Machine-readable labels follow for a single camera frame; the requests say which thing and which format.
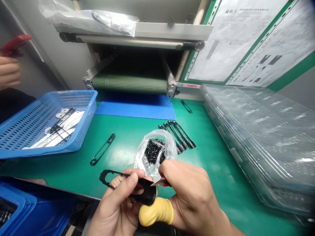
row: clear plastic bag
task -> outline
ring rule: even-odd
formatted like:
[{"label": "clear plastic bag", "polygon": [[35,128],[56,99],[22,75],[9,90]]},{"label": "clear plastic bag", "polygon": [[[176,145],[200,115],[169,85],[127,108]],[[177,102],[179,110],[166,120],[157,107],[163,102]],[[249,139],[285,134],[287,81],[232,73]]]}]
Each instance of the clear plastic bag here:
[{"label": "clear plastic bag", "polygon": [[148,133],[141,141],[137,149],[134,168],[144,170],[145,175],[151,176],[156,182],[161,178],[158,168],[164,156],[165,160],[177,160],[175,140],[169,132],[157,129]]},{"label": "clear plastic bag", "polygon": [[135,36],[136,16],[104,10],[73,10],[64,0],[39,0],[41,14],[58,32]]}]

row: red handle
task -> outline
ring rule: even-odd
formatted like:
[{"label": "red handle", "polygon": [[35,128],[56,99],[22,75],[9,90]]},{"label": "red handle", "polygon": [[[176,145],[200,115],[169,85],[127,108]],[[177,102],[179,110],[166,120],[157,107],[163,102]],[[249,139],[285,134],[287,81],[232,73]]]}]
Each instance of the red handle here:
[{"label": "red handle", "polygon": [[1,55],[6,57],[19,57],[23,56],[22,53],[19,51],[19,47],[25,45],[28,41],[32,39],[32,36],[29,34],[23,34],[20,36],[17,36],[12,41],[8,42],[6,45],[4,45],[1,50]]}]

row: green work surface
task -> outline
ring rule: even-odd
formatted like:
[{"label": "green work surface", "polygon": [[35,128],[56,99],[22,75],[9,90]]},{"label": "green work surface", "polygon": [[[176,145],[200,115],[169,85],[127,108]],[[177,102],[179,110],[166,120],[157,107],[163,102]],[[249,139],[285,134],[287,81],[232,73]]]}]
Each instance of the green work surface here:
[{"label": "green work surface", "polygon": [[[298,235],[303,230],[292,215],[263,205],[229,153],[208,117],[202,102],[186,100],[188,113],[180,99],[172,99],[177,122],[195,142],[178,156],[204,168],[222,210],[233,224],[247,235]],[[133,166],[137,147],[143,137],[158,129],[163,120],[95,115],[81,149],[61,155],[21,158],[6,161],[0,168],[5,176],[45,179],[47,184],[67,191],[101,198],[106,186],[99,181],[104,169],[122,171]],[[95,166],[90,161],[112,133],[116,137]],[[159,187],[158,195],[171,197],[171,187]]]}]

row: blue bin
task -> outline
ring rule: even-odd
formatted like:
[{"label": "blue bin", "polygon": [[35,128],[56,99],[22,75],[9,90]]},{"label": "blue bin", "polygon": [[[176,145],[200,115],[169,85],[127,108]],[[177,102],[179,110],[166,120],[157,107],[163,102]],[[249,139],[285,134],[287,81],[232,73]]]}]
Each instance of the blue bin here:
[{"label": "blue bin", "polygon": [[[80,149],[96,110],[95,90],[49,92],[0,125],[0,159],[39,156]],[[24,149],[45,136],[63,108],[85,111],[75,131],[54,147]]]},{"label": "blue bin", "polygon": [[0,182],[0,197],[17,206],[0,228],[0,235],[61,235],[71,218],[75,198],[58,191],[52,197],[51,193],[26,193]]}]

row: poster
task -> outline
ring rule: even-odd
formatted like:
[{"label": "poster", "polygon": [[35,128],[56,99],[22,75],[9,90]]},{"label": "poster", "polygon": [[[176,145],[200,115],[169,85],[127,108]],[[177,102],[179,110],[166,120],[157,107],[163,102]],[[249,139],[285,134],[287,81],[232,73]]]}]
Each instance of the poster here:
[{"label": "poster", "polygon": [[228,84],[266,87],[313,50],[313,5],[309,0],[299,0]]},{"label": "poster", "polygon": [[226,80],[286,2],[222,0],[188,80]]}]

